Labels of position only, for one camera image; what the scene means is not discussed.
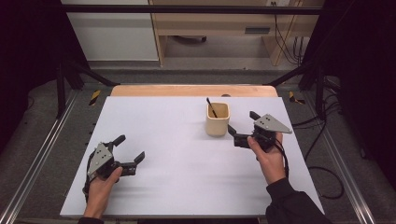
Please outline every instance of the gray floor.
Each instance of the gray floor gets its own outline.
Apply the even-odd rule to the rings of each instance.
[[[128,66],[125,63],[97,63],[94,68],[105,77],[122,83],[262,84],[286,74],[294,67],[286,62],[279,67],[272,67],[265,51],[257,49],[263,49],[259,38],[209,36],[206,43],[171,38],[164,67],[153,63],[129,63]],[[90,132],[94,129],[106,96],[111,92],[111,88],[97,84],[84,75],[83,78],[86,85],[82,91],[68,91],[68,95],[76,95],[76,102],[23,206],[17,211],[16,223],[27,223],[27,218],[39,218],[34,223],[42,223],[42,219],[59,219],[64,194],[81,163],[86,143],[91,138]],[[289,100],[289,90],[296,89],[293,84],[297,80],[294,78],[278,88],[292,123],[314,117],[309,104],[301,105]],[[95,105],[88,105],[95,90],[102,91],[98,101]],[[298,99],[307,102],[313,98],[311,91],[296,91],[295,94]],[[38,87],[30,92],[30,96],[32,106],[25,112],[19,128],[0,157],[1,211],[5,211],[12,200],[55,122],[56,83],[51,81]],[[330,97],[328,105],[335,101],[335,97]],[[346,161],[375,223],[396,223],[396,193],[375,161],[361,158],[358,144],[338,107],[328,116],[326,127]],[[305,154],[318,135],[319,126],[294,131]],[[326,167],[337,173],[339,171],[332,161],[326,139],[325,136],[319,138],[307,165]],[[311,175],[319,195],[332,196],[340,191],[339,184],[331,175],[320,170],[313,170]],[[337,200],[323,197],[320,200],[326,216],[334,223],[361,223],[349,194],[345,193]]]

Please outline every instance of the hand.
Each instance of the hand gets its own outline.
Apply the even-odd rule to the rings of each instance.
[[[282,133],[276,133],[276,139],[279,143],[282,143]],[[271,147],[266,153],[253,137],[249,136],[247,142],[259,160],[262,173],[268,185],[286,177],[283,156],[276,147]]]
[[[110,195],[113,185],[118,181],[122,173],[122,167],[113,171],[111,176],[106,180],[96,177],[90,184],[89,198],[84,217],[101,218],[107,209],[108,196]]]

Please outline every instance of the white table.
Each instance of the white table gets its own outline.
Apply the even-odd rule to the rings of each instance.
[[[210,97],[230,105],[230,124],[251,133],[250,110],[271,114],[291,128],[278,97]],[[84,186],[89,155],[99,142],[125,134],[114,149],[116,161],[146,158],[135,176],[115,185],[105,215],[115,217],[263,217],[271,198],[250,149],[234,147],[226,134],[205,134],[205,97],[119,97],[106,99],[61,216],[80,217],[85,209]],[[305,191],[323,211],[294,133],[284,133],[290,183]]]

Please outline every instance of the beige ceramic cup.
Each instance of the beige ceramic cup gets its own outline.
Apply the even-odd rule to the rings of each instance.
[[[226,103],[211,104],[218,117],[216,118],[212,107],[207,105],[205,131],[210,136],[220,137],[227,133],[228,122],[230,121],[230,108]]]

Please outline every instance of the black sleeve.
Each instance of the black sleeve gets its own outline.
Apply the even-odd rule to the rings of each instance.
[[[265,216],[269,224],[331,223],[305,192],[296,191],[287,178],[267,187],[272,202]]]
[[[78,224],[104,224],[105,222],[101,219],[94,217],[82,217],[78,220]]]

